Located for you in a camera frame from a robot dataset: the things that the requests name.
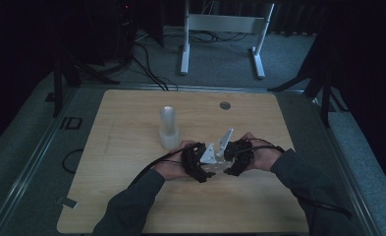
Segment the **white object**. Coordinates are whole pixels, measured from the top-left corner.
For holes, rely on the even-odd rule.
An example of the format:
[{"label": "white object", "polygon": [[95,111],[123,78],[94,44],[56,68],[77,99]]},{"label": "white object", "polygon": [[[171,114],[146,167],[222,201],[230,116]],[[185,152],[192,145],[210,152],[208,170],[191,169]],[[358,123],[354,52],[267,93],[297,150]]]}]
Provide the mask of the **white object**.
[{"label": "white object", "polygon": [[180,129],[176,124],[176,110],[172,106],[164,106],[161,109],[161,125],[159,138],[165,149],[177,148],[180,144]]},{"label": "white object", "polygon": [[199,162],[205,163],[205,164],[217,163],[216,157],[214,156],[214,143],[211,143],[208,146],[207,150],[204,152]]},{"label": "white object", "polygon": [[223,155],[223,152],[226,149],[226,146],[229,143],[230,138],[232,137],[232,134],[233,134],[233,128],[230,128],[229,131],[226,133],[226,135],[224,135],[219,140],[219,144],[220,144],[219,147],[220,148],[219,148],[219,151],[217,152],[217,156],[222,156]]}]

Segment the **metal stand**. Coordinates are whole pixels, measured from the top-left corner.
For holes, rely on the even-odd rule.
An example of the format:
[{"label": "metal stand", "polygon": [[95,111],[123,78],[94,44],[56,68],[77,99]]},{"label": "metal stand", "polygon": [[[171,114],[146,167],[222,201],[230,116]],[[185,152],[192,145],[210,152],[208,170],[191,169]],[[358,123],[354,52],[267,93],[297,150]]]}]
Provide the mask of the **metal stand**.
[{"label": "metal stand", "polygon": [[181,62],[181,74],[186,75],[189,71],[190,60],[190,30],[208,30],[208,31],[231,31],[243,33],[255,33],[259,35],[256,47],[251,50],[251,56],[254,61],[257,76],[260,79],[265,78],[263,71],[262,60],[260,59],[260,50],[263,40],[266,36],[266,31],[269,26],[270,17],[272,15],[274,4],[268,4],[265,18],[250,18],[250,17],[232,17],[232,16],[214,16],[214,15],[198,15],[190,14],[190,0],[186,0],[184,31],[185,41],[183,49],[183,58]]}]

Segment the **gray carpet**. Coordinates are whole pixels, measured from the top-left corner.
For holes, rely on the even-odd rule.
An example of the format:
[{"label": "gray carpet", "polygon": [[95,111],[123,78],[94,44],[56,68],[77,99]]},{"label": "gray carpet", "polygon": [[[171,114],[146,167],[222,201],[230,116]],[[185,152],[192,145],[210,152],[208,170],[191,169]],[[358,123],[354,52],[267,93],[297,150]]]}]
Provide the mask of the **gray carpet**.
[{"label": "gray carpet", "polygon": [[[181,76],[179,73],[180,46],[183,43],[181,38],[166,38],[164,48],[148,39],[143,39],[139,43],[146,46],[148,50],[153,73],[171,80],[180,89],[183,86],[267,89],[279,86],[297,74],[313,40],[314,37],[304,35],[285,37],[269,34],[262,48],[262,60],[266,73],[266,79],[262,81],[256,78],[249,57],[248,50],[256,41],[256,38],[251,35],[241,41],[192,43],[190,71],[186,76]],[[135,56],[145,65],[145,54],[140,47],[135,48]],[[127,89],[137,84],[153,85],[149,78],[138,73],[140,71],[141,68],[133,63],[123,73],[112,75],[114,80],[121,82],[118,86],[106,86],[88,75],[83,75],[82,87],[76,91],[75,96],[70,98],[68,107],[59,118],[51,117],[53,104],[44,101],[45,96],[53,88],[52,75],[40,83],[0,139],[0,206],[37,148],[39,140],[44,137],[44,131],[54,127],[55,133],[47,150],[43,152],[43,159],[38,163],[28,189],[16,210],[13,211],[12,217],[7,221],[3,235],[60,235],[56,230],[56,222],[62,207],[55,201],[67,195],[73,180],[73,175],[62,168],[62,159],[71,150],[83,148],[101,96],[107,89]],[[304,89],[305,86],[306,82],[292,89]],[[352,127],[356,127],[356,124],[338,121],[337,124],[332,123],[334,127],[339,127],[338,129],[325,129],[318,118],[318,107],[311,101],[301,95],[288,92],[278,94],[278,99],[297,152],[341,184],[342,194],[347,200],[347,208],[355,212],[351,201],[352,196],[344,188],[344,180],[335,161],[335,155],[339,152],[335,151],[332,143],[334,137],[337,137],[340,144],[347,144],[346,138],[350,138],[350,135],[339,136],[337,133],[344,133],[339,129],[347,132]],[[350,116],[350,114],[339,113],[338,116],[341,118],[348,115]],[[55,124],[61,124],[64,116],[83,118],[81,128],[64,130],[55,126]],[[79,157],[79,153],[73,155],[69,165],[77,167]],[[375,196],[380,197],[382,193],[386,192],[382,190]],[[377,216],[373,218],[381,234],[386,235],[384,223],[386,220]],[[363,229],[363,222],[357,217],[354,223],[359,229]]]}]

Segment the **wooden table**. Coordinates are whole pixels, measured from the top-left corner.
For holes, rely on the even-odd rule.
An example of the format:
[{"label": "wooden table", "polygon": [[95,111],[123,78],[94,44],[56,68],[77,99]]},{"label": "wooden table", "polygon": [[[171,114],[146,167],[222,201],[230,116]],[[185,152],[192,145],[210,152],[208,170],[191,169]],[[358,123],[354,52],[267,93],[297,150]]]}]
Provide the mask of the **wooden table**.
[{"label": "wooden table", "polygon": [[[231,108],[224,110],[220,102]],[[159,143],[159,111],[177,109],[183,140],[216,143],[234,128],[231,141],[246,131],[281,146],[293,144],[276,97],[266,93],[108,90],[105,92],[57,228],[88,233],[108,201],[126,189],[143,167],[167,153]],[[218,172],[206,183],[166,182],[144,233],[306,232],[302,209],[271,172],[240,177]]]}]

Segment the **table leg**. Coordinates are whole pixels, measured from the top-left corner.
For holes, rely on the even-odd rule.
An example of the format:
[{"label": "table leg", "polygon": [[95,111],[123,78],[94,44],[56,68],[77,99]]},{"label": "table leg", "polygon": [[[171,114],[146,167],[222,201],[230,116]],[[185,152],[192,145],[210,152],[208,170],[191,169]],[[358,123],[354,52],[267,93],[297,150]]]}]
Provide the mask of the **table leg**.
[{"label": "table leg", "polygon": [[190,0],[186,0],[186,10],[184,18],[184,49],[183,49],[183,59],[181,61],[181,74],[186,75],[189,72],[189,62],[190,62],[190,28],[189,28],[189,16],[190,16]]},{"label": "table leg", "polygon": [[265,78],[265,72],[263,71],[262,60],[260,59],[260,49],[262,48],[263,40],[265,39],[266,32],[268,30],[269,21],[272,15],[274,4],[271,3],[268,5],[267,14],[264,16],[264,23],[262,24],[262,29],[260,31],[259,40],[257,42],[256,47],[251,49],[254,67],[256,68],[257,77],[260,79]]}]

